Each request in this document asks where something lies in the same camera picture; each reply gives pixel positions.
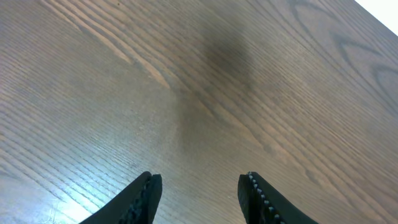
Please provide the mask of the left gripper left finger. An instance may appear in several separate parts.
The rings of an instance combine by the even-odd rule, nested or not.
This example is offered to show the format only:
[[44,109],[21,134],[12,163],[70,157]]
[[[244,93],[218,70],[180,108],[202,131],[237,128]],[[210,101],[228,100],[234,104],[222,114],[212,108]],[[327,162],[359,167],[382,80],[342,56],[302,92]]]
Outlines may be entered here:
[[151,224],[162,196],[162,176],[143,172],[81,224]]

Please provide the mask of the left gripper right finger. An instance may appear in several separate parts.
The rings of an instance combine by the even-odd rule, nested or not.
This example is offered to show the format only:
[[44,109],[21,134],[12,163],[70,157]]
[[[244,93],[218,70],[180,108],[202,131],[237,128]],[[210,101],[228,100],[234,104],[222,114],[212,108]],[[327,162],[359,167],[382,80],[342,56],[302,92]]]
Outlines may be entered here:
[[239,176],[238,200],[247,224],[317,224],[257,172]]

